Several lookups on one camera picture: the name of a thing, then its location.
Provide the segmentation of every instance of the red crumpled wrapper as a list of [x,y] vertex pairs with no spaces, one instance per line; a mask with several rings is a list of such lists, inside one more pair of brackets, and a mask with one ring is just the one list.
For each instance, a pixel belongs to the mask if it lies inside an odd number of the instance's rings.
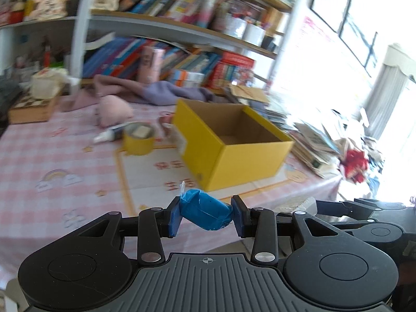
[[352,179],[356,183],[365,181],[364,172],[368,170],[368,160],[365,157],[365,152],[348,150],[342,165],[344,165],[347,179]]

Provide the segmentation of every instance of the pink plush toy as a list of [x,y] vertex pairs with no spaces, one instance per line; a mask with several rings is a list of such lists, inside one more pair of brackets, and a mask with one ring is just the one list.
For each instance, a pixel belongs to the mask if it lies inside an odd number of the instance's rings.
[[100,97],[99,125],[103,128],[122,124],[133,117],[130,105],[115,95]]

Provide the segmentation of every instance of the gray curtain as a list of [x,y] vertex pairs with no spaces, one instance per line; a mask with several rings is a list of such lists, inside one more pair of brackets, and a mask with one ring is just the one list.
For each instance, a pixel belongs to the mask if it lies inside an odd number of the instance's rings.
[[365,129],[367,136],[380,138],[407,82],[398,67],[383,64],[364,106],[370,123]]

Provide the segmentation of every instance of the blue plastic-wrapped item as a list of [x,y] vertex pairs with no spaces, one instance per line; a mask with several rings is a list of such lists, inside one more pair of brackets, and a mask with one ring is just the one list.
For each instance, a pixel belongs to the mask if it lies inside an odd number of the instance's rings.
[[198,189],[183,193],[179,208],[184,218],[208,231],[225,228],[232,221],[231,205]]

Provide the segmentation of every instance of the pink checkered tablecloth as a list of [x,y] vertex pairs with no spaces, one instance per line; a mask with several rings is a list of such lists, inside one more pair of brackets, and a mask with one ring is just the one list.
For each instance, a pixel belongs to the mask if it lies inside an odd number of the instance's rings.
[[[132,106],[135,120],[153,123],[159,135],[158,117],[174,111],[173,106]],[[56,111],[46,123],[9,126],[0,139],[0,289],[30,253],[106,212],[128,216],[114,157],[120,143],[91,146],[100,132],[95,106],[90,106]],[[294,158],[289,163],[307,180],[248,196],[248,207],[274,208],[300,196],[335,199],[340,177],[324,180]],[[183,220],[178,236],[163,244],[168,255],[205,252],[236,240],[233,226],[208,232]],[[135,257],[135,238],[126,240],[124,252]]]

